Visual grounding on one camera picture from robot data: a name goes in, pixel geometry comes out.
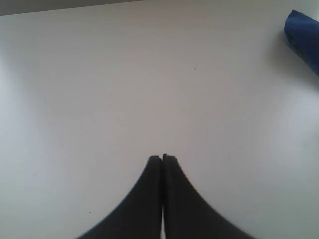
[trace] blue object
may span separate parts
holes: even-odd
[[[319,73],[319,22],[293,10],[286,20],[284,32],[293,48]]]

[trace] blue cloth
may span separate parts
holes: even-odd
[[[319,22],[293,10],[286,20],[284,32],[293,48],[319,73]]]

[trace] white surface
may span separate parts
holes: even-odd
[[[317,0],[0,17],[0,238],[75,238],[166,152],[257,238],[318,238],[319,79],[280,36],[292,9],[319,18]]]

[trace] white table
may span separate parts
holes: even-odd
[[[73,239],[150,155],[259,239],[319,237],[317,0],[148,0],[0,17],[0,238]]]

